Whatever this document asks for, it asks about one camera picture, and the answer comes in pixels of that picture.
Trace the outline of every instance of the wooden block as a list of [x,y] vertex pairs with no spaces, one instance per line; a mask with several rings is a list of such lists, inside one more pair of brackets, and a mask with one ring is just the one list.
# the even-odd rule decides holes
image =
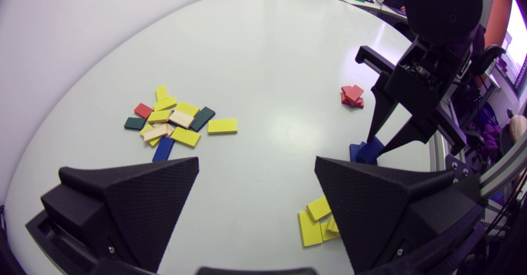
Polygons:
[[357,162],[357,153],[360,148],[358,144],[350,144],[350,162]]
[[209,121],[207,132],[209,134],[237,133],[236,119],[212,119]]
[[176,104],[175,97],[170,96],[167,99],[154,103],[154,111],[158,112],[160,110],[167,110],[169,108],[173,108]]
[[180,112],[179,110],[174,110],[174,112],[170,115],[168,120],[185,129],[188,129],[190,125],[192,124],[192,122],[194,121],[194,118],[184,112]]
[[124,123],[124,128],[139,131],[143,129],[146,122],[147,120],[143,119],[142,117],[129,117],[126,119],[126,123]]
[[344,93],[341,93],[340,94],[340,102],[342,104],[346,104],[346,105],[350,105],[352,106],[352,104],[348,101],[348,99],[346,98],[346,96],[344,95]]
[[172,127],[171,125],[167,124],[166,125],[166,136],[165,137],[170,137],[172,136],[172,133],[174,132],[175,128]]
[[158,102],[168,98],[168,92],[166,91],[166,85],[162,85],[156,88],[156,99]]
[[190,129],[199,132],[201,128],[212,119],[212,117],[216,114],[214,110],[211,110],[208,107],[204,107],[202,110],[200,110],[195,116],[194,116],[194,123],[190,125]]
[[[145,128],[143,128],[143,130],[139,131],[139,134],[141,134],[141,136],[144,137],[144,136],[145,136],[145,132],[148,131],[148,130],[150,130],[150,129],[153,129],[152,125],[150,125],[150,124],[146,124],[146,125],[145,125]],[[154,139],[154,140],[150,140],[148,143],[149,143],[151,146],[156,146],[156,144],[159,143],[159,138],[158,138],[158,139]]]
[[333,215],[331,216],[331,219],[329,219],[327,229],[331,232],[338,233],[337,223],[335,223],[335,217]]
[[152,112],[148,117],[149,123],[166,123],[172,112],[170,110],[160,110],[158,112]]
[[364,99],[358,98],[354,106],[358,108],[364,108]]
[[322,240],[328,241],[333,238],[340,237],[340,233],[335,233],[330,230],[328,230],[328,223],[323,222],[320,224],[320,232],[322,232]]
[[167,131],[167,134],[165,135],[165,137],[170,137],[170,135],[172,135],[172,132],[174,132],[175,128],[172,127],[172,125],[168,124],[168,123],[154,123],[153,126],[154,128],[156,127],[160,127],[160,126],[163,126],[165,125],[166,126],[166,131]]
[[145,119],[148,119],[150,114],[154,111],[152,108],[149,108],[143,103],[139,103],[135,110],[133,110],[136,114],[138,114],[140,117],[143,117]]
[[350,102],[356,102],[364,92],[364,90],[361,89],[358,85],[354,85],[352,87],[346,86],[342,87],[341,89],[344,92],[346,98],[350,100]]
[[379,157],[379,152],[384,148],[384,144],[377,137],[367,142],[357,153],[357,159],[361,159],[365,164],[374,164],[374,160]]
[[179,102],[174,108],[174,110],[178,110],[184,114],[188,114],[191,117],[194,117],[199,112],[199,108],[190,104],[186,104],[185,102]]
[[326,200],[326,196],[323,196],[322,198],[318,200],[310,202],[309,204],[307,204],[306,207],[307,207],[307,212],[309,213],[309,216],[314,221],[318,221],[322,217],[331,213],[331,209],[329,209],[329,204],[328,204],[328,201]]
[[168,131],[166,130],[166,126],[152,128],[144,132],[143,139],[145,140],[145,142],[148,142],[150,140],[166,136],[167,132]]
[[201,134],[181,127],[176,127],[170,138],[190,147],[196,147],[196,144],[198,144],[198,141],[201,138]]
[[306,211],[298,212],[298,221],[304,247],[322,243],[322,232],[318,221],[313,221]]
[[152,162],[168,160],[170,151],[172,151],[172,147],[174,145],[174,140],[172,138],[162,137],[160,140],[161,141],[159,142],[158,149],[156,149],[156,153],[154,154]]

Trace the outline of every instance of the white wall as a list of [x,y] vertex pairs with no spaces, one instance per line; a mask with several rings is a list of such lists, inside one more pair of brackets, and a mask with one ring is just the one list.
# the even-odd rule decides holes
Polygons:
[[0,204],[26,146],[68,89],[128,38],[196,1],[0,0]]

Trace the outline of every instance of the dark green block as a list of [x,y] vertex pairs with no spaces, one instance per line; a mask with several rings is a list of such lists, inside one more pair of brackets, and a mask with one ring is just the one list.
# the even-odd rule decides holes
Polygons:
[[214,110],[204,107],[194,116],[194,122],[190,125],[190,129],[198,132],[215,114],[216,112],[214,112]]
[[147,120],[143,119],[142,117],[129,117],[126,120],[126,123],[124,123],[124,128],[140,131],[141,129],[143,129],[146,122]]

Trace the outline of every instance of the cable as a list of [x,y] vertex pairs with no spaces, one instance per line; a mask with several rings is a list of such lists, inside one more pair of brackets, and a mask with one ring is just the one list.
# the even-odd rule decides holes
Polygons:
[[[523,196],[522,196],[522,198],[521,198],[521,200],[520,200],[520,202],[519,202],[520,204],[523,202],[523,200],[525,200],[525,195],[527,195],[527,194],[523,194]],[[488,243],[488,244],[490,244],[492,241],[494,241],[494,239],[496,239],[496,237],[501,233],[501,231],[502,231],[504,228],[507,227],[507,224],[509,223],[509,220],[510,220],[510,219],[507,219],[507,221],[505,222],[505,224],[503,225],[503,227],[497,232],[497,234],[495,234],[495,235],[489,240],[489,243]]]
[[527,180],[527,177],[525,177],[525,175],[527,174],[527,169],[525,169],[525,171],[523,172],[523,175],[520,179],[523,179],[521,182],[518,183],[518,186],[516,186],[516,193],[515,194],[511,194],[508,199],[507,199],[507,202],[505,204],[503,204],[503,207],[501,207],[501,210],[499,211],[499,213],[496,215],[496,217],[493,219],[493,221],[491,222],[491,225],[487,228],[487,231],[486,233],[488,234],[491,230],[493,230],[493,228],[499,223],[499,221],[501,221],[501,219],[505,216],[505,210],[506,208],[510,205],[510,203],[512,202],[512,200],[515,200],[518,195],[520,194],[520,188],[523,187],[523,185],[525,184],[525,181]]

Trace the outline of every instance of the yellow block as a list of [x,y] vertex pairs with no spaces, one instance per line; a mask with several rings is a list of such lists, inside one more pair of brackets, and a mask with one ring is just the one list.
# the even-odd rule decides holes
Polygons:
[[201,134],[181,127],[176,127],[170,138],[177,142],[181,142],[182,144],[196,147],[196,144],[198,144],[198,141],[201,138]]
[[298,212],[298,221],[300,222],[304,247],[322,243],[322,232],[320,231],[319,222],[314,222],[306,211]]
[[160,110],[158,112],[152,112],[148,117],[149,123],[166,123],[172,112],[170,110]]
[[320,224],[320,232],[322,232],[322,240],[324,241],[328,241],[333,238],[340,237],[339,233],[331,232],[330,230],[328,230],[327,222],[323,222]]
[[320,218],[331,213],[331,209],[329,209],[329,204],[326,200],[326,196],[323,196],[318,200],[310,202],[309,204],[307,204],[306,207],[309,216],[311,216],[314,221],[318,221]]
[[[141,131],[139,131],[139,134],[141,134],[141,136],[145,136],[145,131],[148,131],[150,129],[152,129],[152,125],[150,124],[146,124],[143,129]],[[159,143],[159,140],[161,140],[161,138],[157,138],[157,139],[154,139],[154,140],[150,140],[148,143],[151,145],[151,146],[156,146],[158,143]]]
[[158,99],[158,102],[168,98],[168,92],[166,91],[165,85],[156,88],[156,98]]
[[175,97],[170,96],[167,99],[161,100],[160,102],[154,103],[154,111],[167,110],[173,108],[176,105]]
[[332,215],[328,223],[328,230],[331,232],[338,233],[337,224],[335,223],[335,217]]
[[237,133],[236,119],[212,119],[207,127],[209,134]]
[[185,102],[179,102],[174,110],[188,114],[191,117],[194,117],[199,112],[199,108],[190,104],[186,104]]

